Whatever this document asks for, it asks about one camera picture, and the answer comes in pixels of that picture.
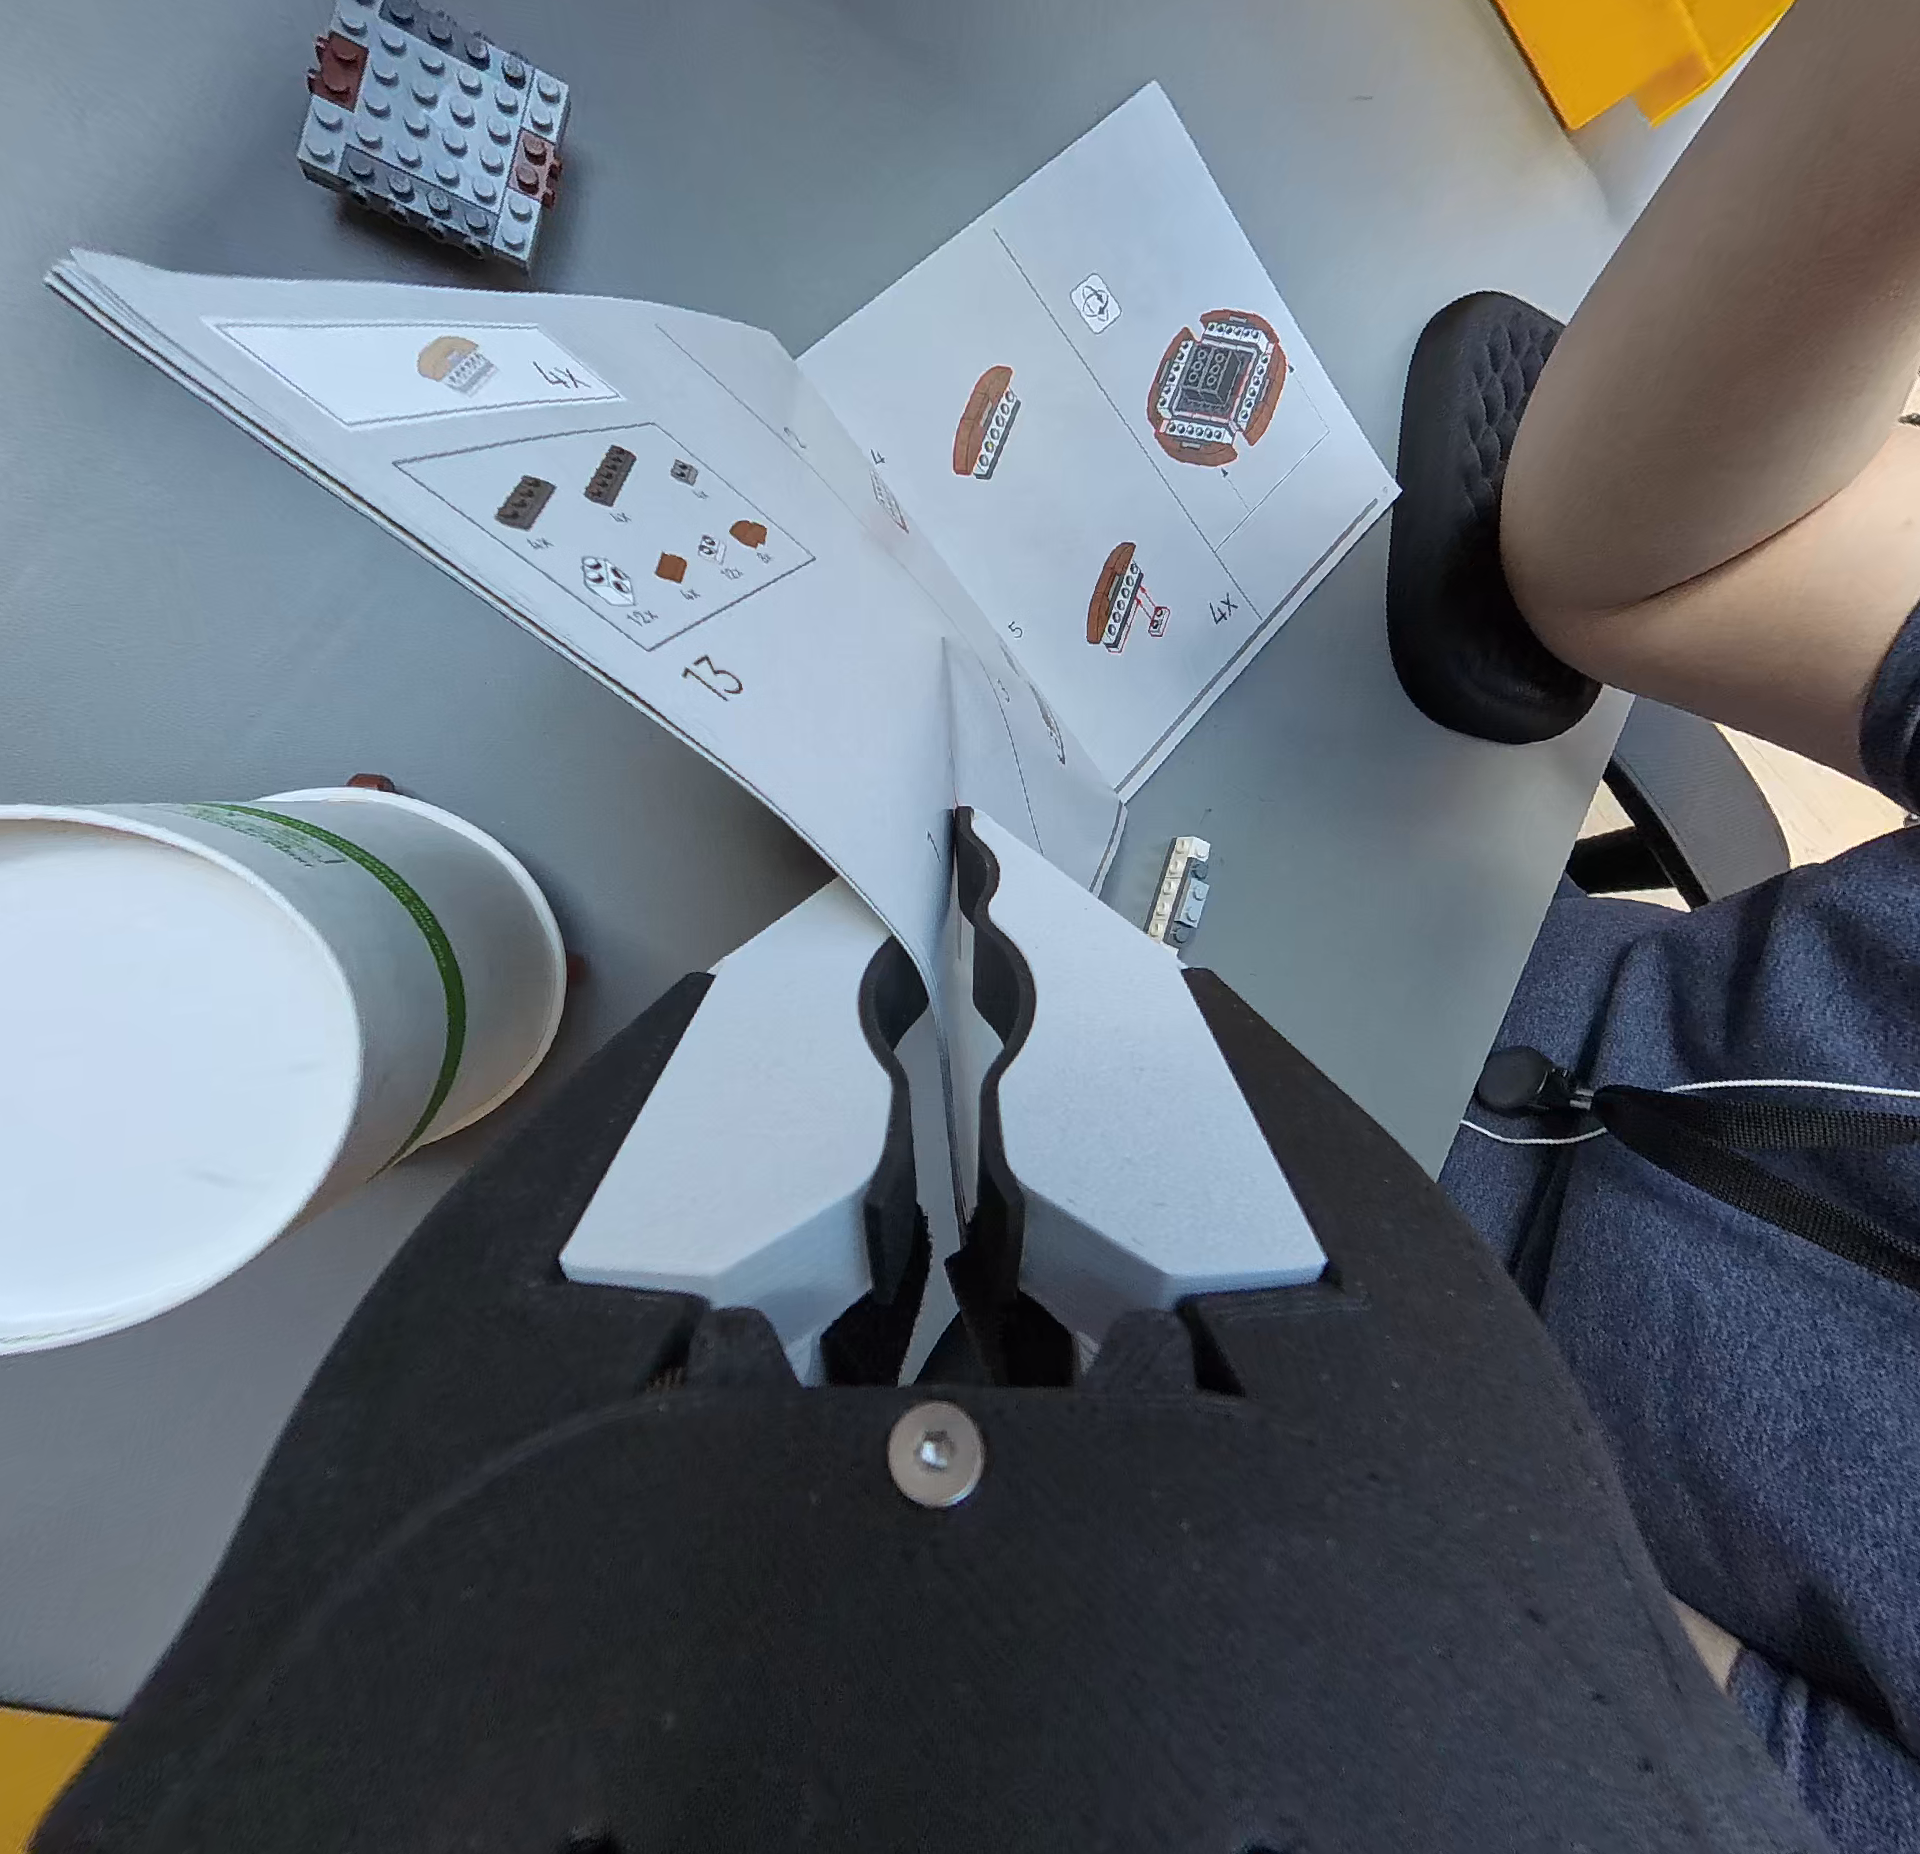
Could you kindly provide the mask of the lego instruction booklet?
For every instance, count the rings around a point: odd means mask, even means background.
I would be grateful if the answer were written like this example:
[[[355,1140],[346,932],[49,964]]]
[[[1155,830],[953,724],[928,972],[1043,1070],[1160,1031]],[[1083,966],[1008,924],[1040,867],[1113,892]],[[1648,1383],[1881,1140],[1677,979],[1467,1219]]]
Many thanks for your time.
[[[924,964],[967,804],[1129,801],[1397,498],[1160,84],[803,356],[669,302],[48,286],[800,830]]]

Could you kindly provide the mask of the small white grey lego assembly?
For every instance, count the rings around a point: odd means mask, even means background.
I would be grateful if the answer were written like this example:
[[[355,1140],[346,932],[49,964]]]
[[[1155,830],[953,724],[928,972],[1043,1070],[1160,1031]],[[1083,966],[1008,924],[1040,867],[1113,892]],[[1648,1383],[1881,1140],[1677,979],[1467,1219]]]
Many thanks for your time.
[[[1175,952],[1189,945],[1208,901],[1208,858],[1213,843],[1207,837],[1183,833],[1170,839],[1160,891],[1152,892],[1145,923],[1150,939],[1164,944]]]

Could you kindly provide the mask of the white paper cup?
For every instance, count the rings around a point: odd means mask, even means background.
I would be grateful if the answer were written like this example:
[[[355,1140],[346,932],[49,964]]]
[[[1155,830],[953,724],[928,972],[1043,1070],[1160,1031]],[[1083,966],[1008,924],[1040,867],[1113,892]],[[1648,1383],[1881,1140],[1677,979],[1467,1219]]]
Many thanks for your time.
[[[4,1352],[154,1321],[511,1098],[568,988],[535,876],[349,784],[4,806]]]

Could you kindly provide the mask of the grey lego base plate assembly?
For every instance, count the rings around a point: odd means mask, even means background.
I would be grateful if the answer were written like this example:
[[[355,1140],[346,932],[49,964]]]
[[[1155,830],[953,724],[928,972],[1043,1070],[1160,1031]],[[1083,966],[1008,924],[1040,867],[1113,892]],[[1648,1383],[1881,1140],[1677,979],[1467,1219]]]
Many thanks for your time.
[[[307,95],[309,182],[532,274],[560,193],[560,77],[425,0],[333,0]]]

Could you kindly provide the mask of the person in blue shirt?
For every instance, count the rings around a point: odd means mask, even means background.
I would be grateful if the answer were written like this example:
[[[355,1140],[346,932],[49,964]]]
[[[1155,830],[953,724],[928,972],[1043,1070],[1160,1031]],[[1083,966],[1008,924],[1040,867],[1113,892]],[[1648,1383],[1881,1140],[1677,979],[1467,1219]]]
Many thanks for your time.
[[[1686,914],[1564,886],[1444,1190],[1838,1850],[1916,1847],[1916,826]]]

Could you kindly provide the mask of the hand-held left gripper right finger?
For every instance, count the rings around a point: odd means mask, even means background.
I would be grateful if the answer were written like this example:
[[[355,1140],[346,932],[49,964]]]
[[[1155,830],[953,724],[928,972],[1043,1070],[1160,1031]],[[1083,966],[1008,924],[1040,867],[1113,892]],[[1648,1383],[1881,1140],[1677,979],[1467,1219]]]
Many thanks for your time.
[[[974,806],[953,891],[974,1201],[947,1275],[989,1378],[1068,1384],[1124,1315],[1315,1284],[1326,1253],[1179,958]]]

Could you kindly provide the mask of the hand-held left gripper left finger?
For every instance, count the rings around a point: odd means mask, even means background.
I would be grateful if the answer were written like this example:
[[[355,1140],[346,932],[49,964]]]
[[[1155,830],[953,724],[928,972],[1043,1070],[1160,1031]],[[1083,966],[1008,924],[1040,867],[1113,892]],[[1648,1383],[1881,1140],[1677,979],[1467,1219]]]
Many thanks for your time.
[[[828,880],[713,964],[560,1268],[751,1308],[804,1384],[905,1384],[953,1316],[956,1240],[925,988]]]

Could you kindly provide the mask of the black elbow rest pad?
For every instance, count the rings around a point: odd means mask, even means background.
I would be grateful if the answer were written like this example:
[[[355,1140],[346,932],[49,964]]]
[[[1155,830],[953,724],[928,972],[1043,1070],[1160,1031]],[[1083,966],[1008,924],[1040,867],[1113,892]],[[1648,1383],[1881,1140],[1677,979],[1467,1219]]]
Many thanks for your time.
[[[1427,322],[1403,379],[1390,661],[1413,708],[1487,743],[1546,743],[1599,699],[1530,630],[1500,566],[1505,472],[1559,333],[1539,305],[1471,292]]]

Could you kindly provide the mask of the yellow plastic bin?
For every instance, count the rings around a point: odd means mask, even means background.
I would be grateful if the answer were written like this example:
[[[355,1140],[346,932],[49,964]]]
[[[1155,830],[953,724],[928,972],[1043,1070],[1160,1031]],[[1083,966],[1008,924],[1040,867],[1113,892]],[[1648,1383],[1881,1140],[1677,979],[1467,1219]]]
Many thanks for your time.
[[[1618,99],[1661,123],[1707,92],[1794,0],[1492,0],[1559,117],[1577,129]]]

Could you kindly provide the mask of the grey office chair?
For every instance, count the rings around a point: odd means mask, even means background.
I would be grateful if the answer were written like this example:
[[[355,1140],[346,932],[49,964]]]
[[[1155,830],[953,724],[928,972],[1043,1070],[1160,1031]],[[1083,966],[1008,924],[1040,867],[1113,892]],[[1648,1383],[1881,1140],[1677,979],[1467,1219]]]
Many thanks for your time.
[[[1570,880],[1590,895],[1672,891],[1704,908],[1791,870],[1788,833],[1714,722],[1639,699],[1604,786],[1626,826],[1582,837],[1567,861]]]

